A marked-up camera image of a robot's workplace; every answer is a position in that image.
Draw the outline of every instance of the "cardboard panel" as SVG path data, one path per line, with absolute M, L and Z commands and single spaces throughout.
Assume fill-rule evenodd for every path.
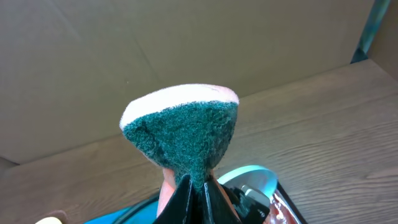
M 369 50 L 369 57 L 398 79 L 398 2 L 391 1 Z
M 373 1 L 4 0 L 0 156 L 119 133 L 132 99 L 181 83 L 240 97 L 346 65 Z

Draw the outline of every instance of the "dark green fabric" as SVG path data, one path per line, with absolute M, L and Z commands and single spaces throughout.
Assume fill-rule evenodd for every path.
M 124 136 L 149 159 L 174 170 L 178 184 L 190 174 L 199 190 L 232 138 L 238 104 L 194 102 L 137 118 Z

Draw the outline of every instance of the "wooden table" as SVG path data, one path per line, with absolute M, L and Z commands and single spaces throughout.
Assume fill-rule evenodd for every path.
M 248 164 L 276 171 L 309 223 L 397 223 L 398 83 L 367 60 L 242 98 L 215 174 Z M 0 223 L 54 210 L 81 223 L 147 198 L 161 181 L 113 136 L 6 171 Z

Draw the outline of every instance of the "black cable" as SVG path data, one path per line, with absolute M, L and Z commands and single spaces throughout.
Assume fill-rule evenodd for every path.
M 141 211 L 143 208 L 148 206 L 149 204 L 159 200 L 159 192 L 150 196 L 148 199 L 145 199 L 135 205 L 133 205 L 129 210 L 127 210 L 123 215 L 113 221 L 113 224 L 123 224 L 128 221 L 133 215 L 137 212 Z

